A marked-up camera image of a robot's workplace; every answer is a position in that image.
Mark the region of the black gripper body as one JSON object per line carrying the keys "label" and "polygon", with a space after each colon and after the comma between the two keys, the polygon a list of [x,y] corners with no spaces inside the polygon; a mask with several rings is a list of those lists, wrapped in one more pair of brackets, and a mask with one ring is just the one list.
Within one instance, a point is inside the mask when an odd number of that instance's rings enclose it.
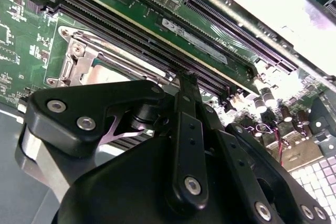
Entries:
{"label": "black gripper body", "polygon": [[209,199],[198,212],[171,207],[170,144],[155,138],[82,175],[64,196],[55,223],[249,223],[223,165],[205,155]]}

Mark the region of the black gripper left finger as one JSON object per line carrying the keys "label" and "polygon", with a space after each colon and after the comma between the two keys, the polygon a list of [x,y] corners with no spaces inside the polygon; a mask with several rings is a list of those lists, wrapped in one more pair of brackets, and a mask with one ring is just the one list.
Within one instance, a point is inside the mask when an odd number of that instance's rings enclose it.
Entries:
{"label": "black gripper left finger", "polygon": [[170,144],[167,200],[192,214],[208,203],[204,125],[192,77],[175,95],[149,80],[45,89],[26,99],[15,159],[60,204],[82,175],[155,138]]}

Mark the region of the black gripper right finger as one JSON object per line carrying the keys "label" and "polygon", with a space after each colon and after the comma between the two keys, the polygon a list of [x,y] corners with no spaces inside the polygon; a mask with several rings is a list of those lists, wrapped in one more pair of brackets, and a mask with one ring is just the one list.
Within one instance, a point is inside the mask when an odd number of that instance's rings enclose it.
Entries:
{"label": "black gripper right finger", "polygon": [[202,102],[192,77],[196,112],[205,127],[210,201],[224,223],[330,223],[320,204],[241,125],[223,127]]}

